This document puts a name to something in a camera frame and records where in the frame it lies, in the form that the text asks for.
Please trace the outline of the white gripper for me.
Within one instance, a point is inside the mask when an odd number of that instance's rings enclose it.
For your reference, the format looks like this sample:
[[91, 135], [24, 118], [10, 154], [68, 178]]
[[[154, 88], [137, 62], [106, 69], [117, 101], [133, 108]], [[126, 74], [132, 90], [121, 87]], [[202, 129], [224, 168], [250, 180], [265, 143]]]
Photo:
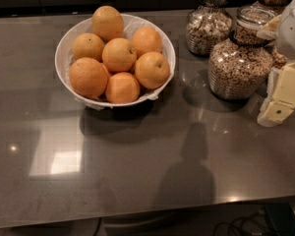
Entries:
[[[281, 16], [262, 26], [257, 31], [257, 37], [276, 39], [278, 52], [295, 59], [295, 0], [286, 6]], [[266, 93], [257, 121], [264, 127], [274, 127], [282, 124], [295, 110], [295, 62], [281, 69], [271, 69]]]

